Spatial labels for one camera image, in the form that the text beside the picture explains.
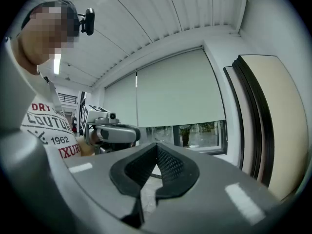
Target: white t-shirt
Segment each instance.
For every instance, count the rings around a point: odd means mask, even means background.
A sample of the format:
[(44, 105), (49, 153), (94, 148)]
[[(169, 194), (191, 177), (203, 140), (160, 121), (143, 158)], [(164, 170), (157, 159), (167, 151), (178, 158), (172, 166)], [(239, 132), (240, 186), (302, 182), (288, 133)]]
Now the white t-shirt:
[(6, 43), (6, 48), (9, 56), (14, 59), (16, 68), (23, 72), (24, 77), (36, 91), (20, 129), (36, 136), (48, 152), (59, 152), (62, 158), (81, 156), (80, 147), (63, 110), (60, 112), (55, 110), (49, 84), (41, 74), (32, 75), (18, 65), (10, 41)]

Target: white ceiling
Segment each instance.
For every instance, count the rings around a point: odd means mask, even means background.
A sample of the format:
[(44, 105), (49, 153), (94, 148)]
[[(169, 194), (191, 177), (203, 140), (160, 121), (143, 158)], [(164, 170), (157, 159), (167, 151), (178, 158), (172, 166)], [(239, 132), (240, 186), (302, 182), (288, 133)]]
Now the white ceiling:
[[(15, 36), (27, 12), (43, 1), (29, 0), (8, 34)], [(199, 27), (230, 25), (237, 31), (243, 0), (71, 0), (79, 13), (93, 7), (94, 33), (81, 33), (74, 49), (62, 53), (60, 74), (53, 62), (39, 67), (56, 84), (90, 90), (110, 70), (134, 52), (170, 35)]]

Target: railing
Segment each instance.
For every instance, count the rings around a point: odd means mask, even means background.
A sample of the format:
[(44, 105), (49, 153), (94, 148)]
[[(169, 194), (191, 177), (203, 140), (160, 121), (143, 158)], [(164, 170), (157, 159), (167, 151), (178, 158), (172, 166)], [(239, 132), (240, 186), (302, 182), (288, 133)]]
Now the railing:
[(70, 96), (70, 95), (58, 93), (58, 97), (61, 102), (76, 104), (76, 101), (77, 101), (77, 96)]

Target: white sticker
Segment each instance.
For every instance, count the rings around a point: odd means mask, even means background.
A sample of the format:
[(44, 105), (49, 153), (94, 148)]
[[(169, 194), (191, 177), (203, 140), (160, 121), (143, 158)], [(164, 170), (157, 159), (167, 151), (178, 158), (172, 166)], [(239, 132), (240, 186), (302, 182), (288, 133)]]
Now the white sticker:
[(238, 183), (226, 186), (225, 191), (239, 212), (251, 225), (255, 225), (265, 218), (264, 212), (247, 196)]
[(70, 167), (69, 171), (74, 174), (74, 173), (79, 173), (79, 172), (82, 172), (82, 171), (85, 171), (85, 170), (88, 170), (88, 169), (91, 169), (91, 168), (92, 168), (92, 164), (91, 163), (85, 163), (85, 164), (82, 164), (82, 165), (79, 165), (79, 166)]

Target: ceiling light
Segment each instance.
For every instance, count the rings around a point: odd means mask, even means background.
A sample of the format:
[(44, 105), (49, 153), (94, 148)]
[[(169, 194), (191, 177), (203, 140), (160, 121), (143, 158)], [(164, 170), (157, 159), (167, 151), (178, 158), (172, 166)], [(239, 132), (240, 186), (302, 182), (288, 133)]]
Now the ceiling light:
[(60, 64), (60, 54), (55, 54), (54, 65), (53, 65), (53, 73), (56, 74), (56, 75), (59, 74), (59, 64)]

